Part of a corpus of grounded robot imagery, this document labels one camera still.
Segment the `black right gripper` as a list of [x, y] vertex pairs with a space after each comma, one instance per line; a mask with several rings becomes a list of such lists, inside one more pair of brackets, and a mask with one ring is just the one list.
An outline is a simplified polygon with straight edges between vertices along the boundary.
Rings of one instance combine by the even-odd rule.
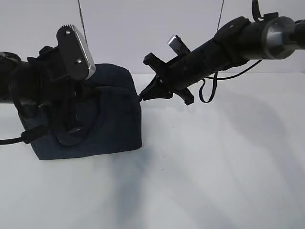
[[142, 100], [171, 99], [173, 94], [184, 100], [186, 105], [194, 103], [194, 96], [187, 87], [178, 90], [173, 86], [173, 80], [169, 67], [178, 62], [183, 55], [176, 56], [168, 62], [164, 62], [153, 53], [145, 56], [143, 63], [150, 66], [156, 73], [152, 81], [141, 91]]

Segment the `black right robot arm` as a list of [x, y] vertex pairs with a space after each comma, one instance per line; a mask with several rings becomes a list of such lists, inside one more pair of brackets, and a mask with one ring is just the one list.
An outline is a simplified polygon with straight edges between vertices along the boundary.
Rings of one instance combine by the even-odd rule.
[[177, 55], [168, 62], [153, 53], [145, 56], [144, 64], [156, 75], [140, 97], [146, 101], [170, 99], [176, 94], [190, 105], [194, 96], [188, 87], [214, 73], [244, 65], [249, 60], [282, 60], [296, 50], [303, 50], [305, 22], [284, 16], [256, 22], [238, 17], [193, 51], [177, 35], [168, 45]]

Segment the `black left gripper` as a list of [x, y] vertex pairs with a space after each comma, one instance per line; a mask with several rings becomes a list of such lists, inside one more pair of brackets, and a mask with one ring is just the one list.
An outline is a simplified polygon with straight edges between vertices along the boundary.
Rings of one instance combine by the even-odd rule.
[[72, 79], [50, 83], [45, 89], [48, 132], [46, 146], [87, 145], [94, 136], [95, 82]]

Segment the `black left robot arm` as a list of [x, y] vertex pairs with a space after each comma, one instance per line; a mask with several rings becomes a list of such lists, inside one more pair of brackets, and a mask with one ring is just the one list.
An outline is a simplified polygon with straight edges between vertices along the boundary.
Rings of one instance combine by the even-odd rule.
[[78, 105], [98, 94], [89, 83], [94, 72], [81, 49], [46, 46], [27, 61], [1, 52], [0, 102], [14, 105], [24, 126], [19, 137], [2, 139], [1, 145], [31, 144], [56, 132], [73, 135], [86, 130]]

